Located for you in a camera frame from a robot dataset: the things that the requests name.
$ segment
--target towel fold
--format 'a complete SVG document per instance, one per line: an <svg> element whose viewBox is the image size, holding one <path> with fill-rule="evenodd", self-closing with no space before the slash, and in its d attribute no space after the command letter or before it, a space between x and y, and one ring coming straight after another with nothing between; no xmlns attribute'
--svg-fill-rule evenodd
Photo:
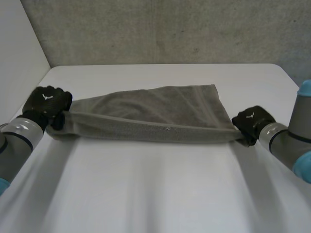
<svg viewBox="0 0 311 233"><path fill-rule="evenodd" d="M242 138L215 85L166 86L76 100L55 139L77 136L180 143L220 143Z"/></svg>

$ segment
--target white table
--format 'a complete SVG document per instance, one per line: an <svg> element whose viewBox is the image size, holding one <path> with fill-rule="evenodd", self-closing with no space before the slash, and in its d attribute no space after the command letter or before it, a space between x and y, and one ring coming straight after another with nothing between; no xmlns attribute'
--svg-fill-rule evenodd
<svg viewBox="0 0 311 233"><path fill-rule="evenodd" d="M230 117L261 105L288 124L298 87L278 66L55 67L40 85L74 99L216 84ZM311 185L261 145L182 145L45 135L0 198L1 233L300 233Z"/></svg>

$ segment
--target concrete wall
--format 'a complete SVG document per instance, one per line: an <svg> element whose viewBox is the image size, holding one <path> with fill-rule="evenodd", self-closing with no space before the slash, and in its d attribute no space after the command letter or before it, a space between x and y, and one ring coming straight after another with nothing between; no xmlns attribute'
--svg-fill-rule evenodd
<svg viewBox="0 0 311 233"><path fill-rule="evenodd" d="M310 0L21 0L52 67L274 63L311 78Z"/></svg>

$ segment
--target folded towel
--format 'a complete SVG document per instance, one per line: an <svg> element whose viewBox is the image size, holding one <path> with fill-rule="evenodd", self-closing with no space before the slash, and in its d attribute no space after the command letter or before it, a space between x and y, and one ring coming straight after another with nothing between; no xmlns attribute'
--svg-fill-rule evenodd
<svg viewBox="0 0 311 233"><path fill-rule="evenodd" d="M215 85L166 86L76 100L55 139L76 136L180 143L219 143L242 138L221 104Z"/></svg>

